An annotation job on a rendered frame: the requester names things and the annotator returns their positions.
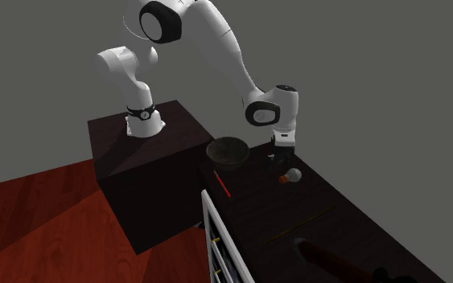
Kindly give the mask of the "dark red rolling pin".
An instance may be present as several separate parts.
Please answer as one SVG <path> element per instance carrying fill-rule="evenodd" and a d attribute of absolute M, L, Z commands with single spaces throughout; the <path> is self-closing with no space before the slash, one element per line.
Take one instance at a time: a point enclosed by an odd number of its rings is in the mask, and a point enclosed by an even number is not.
<path fill-rule="evenodd" d="M 367 272 L 350 261 L 303 238 L 295 238 L 293 248 L 302 260 L 318 266 L 343 283 L 419 283 L 411 276 L 392 278 L 388 271 L 382 267 L 373 272 Z"/>

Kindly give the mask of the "red pencil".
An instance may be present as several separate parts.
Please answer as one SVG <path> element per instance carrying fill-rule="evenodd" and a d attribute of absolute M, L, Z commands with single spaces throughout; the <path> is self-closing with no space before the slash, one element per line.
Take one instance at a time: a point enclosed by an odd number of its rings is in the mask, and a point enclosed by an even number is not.
<path fill-rule="evenodd" d="M 220 176 L 218 175 L 216 170 L 213 170 L 213 174 L 215 175 L 217 182 L 220 184 L 220 186 L 222 187 L 222 189 L 225 192 L 225 194 L 227 195 L 227 197 L 229 199 L 231 199 L 232 198 L 231 193 L 229 192 L 228 188 L 223 183 L 222 179 L 220 178 Z"/>

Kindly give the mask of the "white light bulb orange base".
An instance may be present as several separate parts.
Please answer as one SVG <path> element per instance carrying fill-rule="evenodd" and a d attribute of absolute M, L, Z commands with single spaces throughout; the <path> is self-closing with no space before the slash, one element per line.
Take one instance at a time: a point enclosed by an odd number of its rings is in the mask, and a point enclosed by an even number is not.
<path fill-rule="evenodd" d="M 297 183 L 302 178 L 302 172 L 297 168 L 290 168 L 284 175 L 278 178 L 281 184 L 285 183 Z"/>

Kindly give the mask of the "dark robot stand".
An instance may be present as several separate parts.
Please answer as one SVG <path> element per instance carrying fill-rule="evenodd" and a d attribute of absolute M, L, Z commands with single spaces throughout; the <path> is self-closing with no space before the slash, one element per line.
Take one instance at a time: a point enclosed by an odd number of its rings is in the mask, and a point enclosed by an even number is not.
<path fill-rule="evenodd" d="M 126 114 L 89 121 L 97 183 L 136 254 L 203 219 L 199 166 L 213 138 L 177 101 L 158 104 L 165 121 L 153 137 L 130 137 Z"/>

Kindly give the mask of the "thin dark yellow stick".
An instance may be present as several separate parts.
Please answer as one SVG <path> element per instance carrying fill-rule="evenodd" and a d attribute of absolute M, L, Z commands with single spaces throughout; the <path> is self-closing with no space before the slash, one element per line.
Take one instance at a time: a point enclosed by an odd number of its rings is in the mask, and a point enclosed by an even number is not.
<path fill-rule="evenodd" d="M 283 237 L 283 236 L 285 236 L 285 235 L 287 235 L 287 234 L 289 234 L 289 233 L 291 233 L 291 232 L 297 230 L 298 228 L 304 226 L 305 224 L 308 224 L 308 223 L 310 223 L 311 221 L 313 221 L 313 220 L 315 220 L 315 219 L 318 219 L 319 217 L 321 217 L 321 216 L 327 214 L 328 212 L 330 212 L 330 211 L 332 211 L 332 210 L 334 210 L 334 209 L 336 209 L 336 206 L 331 206 L 331 207 L 327 208 L 326 210 L 320 212 L 319 214 L 313 215 L 311 218 L 306 219 L 306 220 L 304 220 L 303 222 L 301 222 L 301 223 L 299 223 L 299 224 L 296 224 L 296 225 L 294 225 L 293 227 L 290 227 L 290 228 L 288 228 L 288 229 L 286 229 L 286 230 L 284 230 L 284 231 L 278 233 L 278 234 L 275 235 L 275 236 L 272 236 L 272 237 L 269 238 L 268 240 L 263 241 L 262 244 L 271 243 L 271 242 L 273 242 L 273 241 L 275 241 L 275 240 L 277 240 L 277 239 L 279 239 L 279 238 L 281 238 L 281 237 Z"/>

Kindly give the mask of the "dark bowl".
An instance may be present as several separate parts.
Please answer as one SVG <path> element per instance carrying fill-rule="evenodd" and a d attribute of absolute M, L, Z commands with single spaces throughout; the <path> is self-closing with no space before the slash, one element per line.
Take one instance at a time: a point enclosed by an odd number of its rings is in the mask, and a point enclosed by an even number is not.
<path fill-rule="evenodd" d="M 250 148 L 237 137 L 219 137 L 206 147 L 206 155 L 215 168 L 233 171 L 240 168 L 249 157 Z"/>

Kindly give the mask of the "dark dresser with white front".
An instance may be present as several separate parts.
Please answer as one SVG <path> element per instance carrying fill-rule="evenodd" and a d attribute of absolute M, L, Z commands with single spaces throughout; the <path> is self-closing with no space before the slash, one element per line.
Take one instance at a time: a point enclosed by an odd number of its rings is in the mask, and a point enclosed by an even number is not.
<path fill-rule="evenodd" d="M 383 267 L 391 277 L 445 283 L 298 156 L 270 170 L 269 152 L 268 144 L 253 147 L 245 163 L 230 172 L 218 170 L 210 162 L 200 165 L 206 190 L 255 283 L 341 283 L 321 268 L 303 262 L 293 248 L 295 238 L 309 240 L 367 272 Z M 299 169 L 302 178 L 297 183 L 281 184 L 278 178 L 290 168 Z M 336 209 L 262 244 L 331 206 Z"/>

